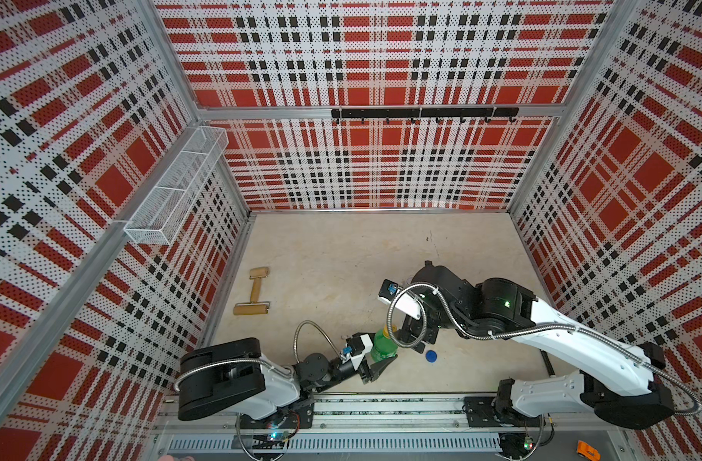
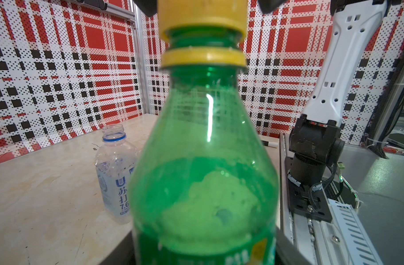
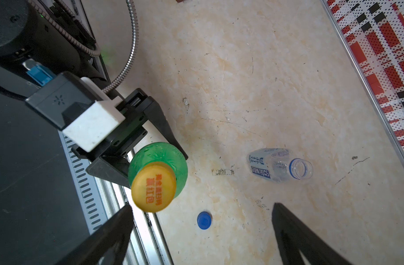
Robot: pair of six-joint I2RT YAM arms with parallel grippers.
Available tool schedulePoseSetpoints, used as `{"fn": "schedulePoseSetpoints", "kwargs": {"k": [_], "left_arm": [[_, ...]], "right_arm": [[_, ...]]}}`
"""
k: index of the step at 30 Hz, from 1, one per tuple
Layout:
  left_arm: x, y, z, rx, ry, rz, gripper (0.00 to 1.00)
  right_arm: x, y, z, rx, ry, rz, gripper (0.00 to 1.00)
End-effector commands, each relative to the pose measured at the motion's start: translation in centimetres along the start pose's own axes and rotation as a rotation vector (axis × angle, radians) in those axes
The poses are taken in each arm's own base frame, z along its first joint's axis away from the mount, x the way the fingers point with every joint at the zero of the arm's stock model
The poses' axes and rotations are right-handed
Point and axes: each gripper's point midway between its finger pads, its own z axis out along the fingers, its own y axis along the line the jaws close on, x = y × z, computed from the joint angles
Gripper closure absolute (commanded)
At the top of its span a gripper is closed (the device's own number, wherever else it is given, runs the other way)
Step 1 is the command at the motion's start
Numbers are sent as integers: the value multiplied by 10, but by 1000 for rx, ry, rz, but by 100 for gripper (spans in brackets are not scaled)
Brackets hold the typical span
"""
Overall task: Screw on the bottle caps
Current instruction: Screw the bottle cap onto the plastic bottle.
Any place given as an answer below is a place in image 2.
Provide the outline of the yellow bottle cap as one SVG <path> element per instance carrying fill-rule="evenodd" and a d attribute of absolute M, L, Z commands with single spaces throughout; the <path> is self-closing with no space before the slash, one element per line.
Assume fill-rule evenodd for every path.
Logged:
<path fill-rule="evenodd" d="M 184 27 L 220 27 L 247 35 L 246 0 L 163 0 L 157 2 L 160 38 L 170 43 L 170 31 Z"/>

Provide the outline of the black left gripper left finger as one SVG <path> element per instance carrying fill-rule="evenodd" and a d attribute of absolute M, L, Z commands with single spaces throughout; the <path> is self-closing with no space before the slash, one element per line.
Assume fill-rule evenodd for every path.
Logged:
<path fill-rule="evenodd" d="M 125 236 L 100 265 L 136 265 L 132 232 Z"/>

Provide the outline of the green plastic soda bottle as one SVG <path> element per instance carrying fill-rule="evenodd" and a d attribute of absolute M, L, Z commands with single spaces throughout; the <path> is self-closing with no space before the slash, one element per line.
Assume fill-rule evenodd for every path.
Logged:
<path fill-rule="evenodd" d="M 272 265 L 277 172 L 238 91 L 241 34 L 167 32 L 170 89 L 128 187 L 139 265 Z"/>

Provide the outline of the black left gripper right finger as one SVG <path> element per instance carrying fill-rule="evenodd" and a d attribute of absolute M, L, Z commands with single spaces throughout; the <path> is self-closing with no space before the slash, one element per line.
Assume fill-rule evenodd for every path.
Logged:
<path fill-rule="evenodd" d="M 278 227 L 276 227 L 276 265 L 311 265 Z"/>

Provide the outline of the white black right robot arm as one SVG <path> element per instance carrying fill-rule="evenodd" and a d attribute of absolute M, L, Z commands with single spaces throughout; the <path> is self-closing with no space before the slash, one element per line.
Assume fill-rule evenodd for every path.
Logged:
<path fill-rule="evenodd" d="M 136 1 L 158 14 L 170 48 L 170 92 L 129 186 L 135 222 L 195 225 L 274 222 L 279 178 L 239 96 L 246 68 L 246 1 Z M 290 135 L 290 179 L 321 188 L 343 150 L 340 124 L 350 76 L 393 1 L 332 1 L 330 45 L 313 94 Z"/>

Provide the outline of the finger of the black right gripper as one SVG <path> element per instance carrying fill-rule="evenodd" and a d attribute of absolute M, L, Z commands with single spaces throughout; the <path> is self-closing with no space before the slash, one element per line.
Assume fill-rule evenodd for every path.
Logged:
<path fill-rule="evenodd" d="M 133 0 L 133 3 L 147 17 L 157 14 L 157 0 Z"/>
<path fill-rule="evenodd" d="M 258 5 L 263 14 L 270 14 L 282 6 L 287 0 L 258 0 Z"/>

